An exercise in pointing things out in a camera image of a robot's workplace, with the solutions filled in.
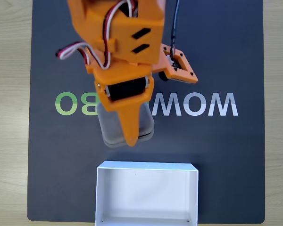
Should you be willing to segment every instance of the wooden surface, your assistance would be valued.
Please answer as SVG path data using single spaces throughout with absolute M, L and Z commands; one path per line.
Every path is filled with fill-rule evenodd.
M 0 0 L 0 226 L 26 217 L 31 0 Z M 283 0 L 264 0 L 266 226 L 283 226 Z

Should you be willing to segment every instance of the black mat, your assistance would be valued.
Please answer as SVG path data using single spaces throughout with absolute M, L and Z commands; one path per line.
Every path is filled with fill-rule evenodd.
M 174 7 L 175 1 L 168 0 L 165 44 L 170 44 Z M 176 47 L 184 51 L 199 83 L 163 82 L 154 75 L 150 109 L 155 113 L 161 93 L 166 109 L 159 103 L 153 138 L 135 148 L 104 145 L 95 104 L 86 108 L 81 101 L 85 93 L 90 94 L 84 102 L 98 99 L 80 54 L 56 59 L 57 49 L 79 39 L 66 0 L 33 1 L 29 219 L 94 222 L 96 168 L 111 160 L 192 163 L 200 177 L 199 223 L 264 221 L 262 0 L 181 1 Z M 60 113 L 69 115 L 57 111 L 56 98 L 63 92 L 73 94 L 73 100 L 63 97 L 60 103 Z M 220 113 L 217 103 L 213 110 L 214 93 L 221 110 L 226 97 L 234 97 L 235 105 L 232 98 L 227 111 Z M 194 95 L 203 97 L 202 103 Z M 170 96 L 178 98 L 177 111 L 172 104 L 166 116 Z

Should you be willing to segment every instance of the white box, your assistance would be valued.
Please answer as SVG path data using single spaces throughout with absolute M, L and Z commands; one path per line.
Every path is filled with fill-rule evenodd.
M 197 226 L 192 164 L 105 161 L 98 167 L 96 226 Z

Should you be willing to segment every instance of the green letter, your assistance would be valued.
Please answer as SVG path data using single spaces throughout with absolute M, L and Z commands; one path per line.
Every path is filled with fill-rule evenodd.
M 63 97 L 70 97 L 71 100 L 72 100 L 72 107 L 71 107 L 71 109 L 68 112 L 63 111 L 62 108 L 61 108 L 61 99 Z M 73 114 L 76 111 L 76 108 L 77 108 L 77 99 L 76 99 L 74 94 L 69 93 L 69 92 L 64 92 L 64 93 L 61 93 L 61 94 L 59 94 L 57 96 L 57 99 L 56 99 L 56 110 L 61 115 L 71 115 L 71 114 Z
M 95 97 L 95 102 L 88 102 L 87 97 Z M 81 101 L 84 104 L 84 106 L 82 107 L 83 114 L 85 114 L 85 115 L 98 115 L 98 112 L 96 110 L 96 106 L 100 102 L 100 99 L 99 99 L 99 96 L 98 96 L 97 93 L 84 93 L 81 97 Z M 87 108 L 90 107 L 90 106 L 94 106 L 94 108 L 95 108 L 94 112 L 89 112 L 87 110 Z

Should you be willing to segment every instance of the orange robotic gripper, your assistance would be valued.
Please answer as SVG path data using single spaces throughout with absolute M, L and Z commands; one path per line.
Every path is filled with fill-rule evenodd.
M 117 112 L 129 146 L 139 136 L 140 106 L 152 96 L 152 73 L 198 81 L 183 52 L 175 50 L 170 58 L 173 50 L 161 44 L 165 4 L 166 0 L 68 0 L 73 26 L 89 46 L 78 48 L 87 53 L 87 72 L 94 75 L 106 111 Z

